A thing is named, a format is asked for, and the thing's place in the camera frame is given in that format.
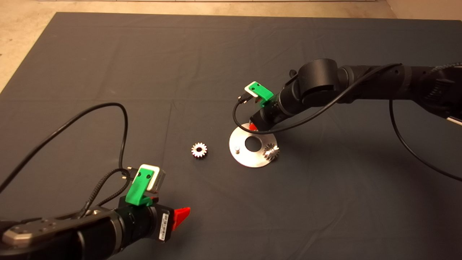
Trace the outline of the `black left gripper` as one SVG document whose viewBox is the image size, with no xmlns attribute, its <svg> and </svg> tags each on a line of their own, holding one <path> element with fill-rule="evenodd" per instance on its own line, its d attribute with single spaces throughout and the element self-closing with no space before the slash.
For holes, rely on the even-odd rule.
<svg viewBox="0 0 462 260">
<path fill-rule="evenodd" d="M 159 201 L 160 198 L 151 196 L 150 199 Z M 158 203 L 136 206 L 125 202 L 125 196 L 122 196 L 117 208 L 122 225 L 122 243 L 134 243 L 145 238 L 165 243 L 170 239 L 172 231 L 175 231 L 190 213 L 190 207 L 172 209 Z"/>
</svg>

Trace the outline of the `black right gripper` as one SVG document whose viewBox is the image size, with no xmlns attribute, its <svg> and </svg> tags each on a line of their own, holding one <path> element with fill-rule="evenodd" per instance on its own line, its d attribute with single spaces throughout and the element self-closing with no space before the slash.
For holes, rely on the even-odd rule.
<svg viewBox="0 0 462 260">
<path fill-rule="evenodd" d="M 248 129 L 251 131 L 268 131 L 287 119 L 279 105 L 279 95 L 270 99 L 264 107 L 250 117 Z"/>
</svg>

